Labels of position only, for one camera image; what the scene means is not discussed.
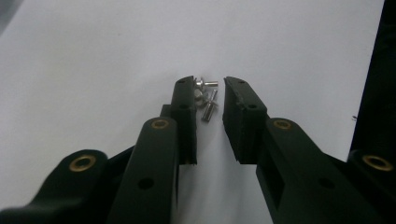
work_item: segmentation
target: brass ring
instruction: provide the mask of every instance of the brass ring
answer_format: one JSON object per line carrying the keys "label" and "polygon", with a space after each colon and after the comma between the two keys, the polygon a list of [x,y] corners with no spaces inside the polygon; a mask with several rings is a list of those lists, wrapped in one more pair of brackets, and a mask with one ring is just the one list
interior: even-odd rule
{"label": "brass ring", "polygon": [[277,119],[274,121],[274,126],[278,129],[289,130],[291,128],[291,124],[284,119]]}
{"label": "brass ring", "polygon": [[96,158],[92,155],[82,155],[75,158],[69,165],[69,169],[73,172],[82,172],[90,169],[96,163]]}
{"label": "brass ring", "polygon": [[362,159],[367,165],[375,168],[376,170],[387,172],[393,170],[393,165],[381,157],[374,155],[364,155]]}
{"label": "brass ring", "polygon": [[164,129],[168,127],[169,122],[166,119],[156,119],[151,123],[153,129]]}

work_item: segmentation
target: round hole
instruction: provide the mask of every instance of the round hole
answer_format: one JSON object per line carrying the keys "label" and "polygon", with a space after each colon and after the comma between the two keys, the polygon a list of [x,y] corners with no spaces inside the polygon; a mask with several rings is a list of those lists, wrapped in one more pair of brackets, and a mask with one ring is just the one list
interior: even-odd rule
{"label": "round hole", "polygon": [[288,130],[291,128],[291,124],[283,119],[278,119],[276,121],[274,121],[274,125],[279,128],[279,129],[283,129],[283,130]]}
{"label": "round hole", "polygon": [[82,155],[70,162],[69,169],[73,172],[82,172],[90,169],[96,163],[92,155]]}
{"label": "round hole", "polygon": [[151,127],[154,129],[164,129],[169,125],[166,119],[156,119],[151,123]]}
{"label": "round hole", "polygon": [[387,172],[393,170],[393,165],[381,157],[375,155],[365,155],[362,159],[367,165],[375,168],[376,170]]}
{"label": "round hole", "polygon": [[323,188],[326,188],[326,189],[334,189],[335,188],[334,183],[328,178],[321,178],[318,182]]}
{"label": "round hole", "polygon": [[144,178],[139,181],[137,186],[140,189],[151,189],[154,186],[154,181],[151,178]]}
{"label": "round hole", "polygon": [[180,109],[188,109],[189,108],[187,105],[180,105],[179,107],[180,107]]}

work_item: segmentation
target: bolt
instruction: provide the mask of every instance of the bolt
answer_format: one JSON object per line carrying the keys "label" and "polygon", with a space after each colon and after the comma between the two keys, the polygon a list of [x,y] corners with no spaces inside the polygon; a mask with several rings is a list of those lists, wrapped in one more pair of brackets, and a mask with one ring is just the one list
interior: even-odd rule
{"label": "bolt", "polygon": [[201,77],[201,80],[195,79],[195,87],[201,91],[203,91],[205,87],[217,87],[218,85],[219,83],[217,81],[205,82],[203,77]]}
{"label": "bolt", "polygon": [[216,94],[218,93],[218,90],[213,90],[212,94],[210,95],[209,100],[206,103],[204,113],[202,114],[201,119],[204,121],[210,121],[210,118],[212,117],[213,111],[215,110],[216,102],[214,101],[216,98]]}

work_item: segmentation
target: metal screw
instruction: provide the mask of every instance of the metal screw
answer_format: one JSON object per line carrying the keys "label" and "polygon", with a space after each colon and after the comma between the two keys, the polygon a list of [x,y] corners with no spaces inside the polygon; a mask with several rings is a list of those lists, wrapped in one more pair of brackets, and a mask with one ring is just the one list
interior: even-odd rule
{"label": "metal screw", "polygon": [[209,100],[207,101],[206,107],[204,109],[204,113],[202,114],[201,117],[201,119],[204,121],[210,121],[213,111],[215,110],[216,105],[218,105],[214,101],[216,98],[216,94],[218,94],[218,90],[213,90]]}
{"label": "metal screw", "polygon": [[205,87],[217,87],[218,85],[219,83],[217,81],[205,82],[203,77],[201,77],[201,80],[195,79],[195,87],[201,91],[203,91]]}

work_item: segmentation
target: white surface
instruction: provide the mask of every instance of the white surface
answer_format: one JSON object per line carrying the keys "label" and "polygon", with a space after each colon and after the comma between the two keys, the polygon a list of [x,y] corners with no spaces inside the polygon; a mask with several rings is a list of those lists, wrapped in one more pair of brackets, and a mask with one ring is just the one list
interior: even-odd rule
{"label": "white surface", "polygon": [[[344,160],[382,0],[25,1],[0,36],[0,208],[28,203],[83,148],[112,157],[171,101],[175,81],[250,83],[271,117]],[[271,223],[254,166],[221,122],[198,121],[179,223]]]}

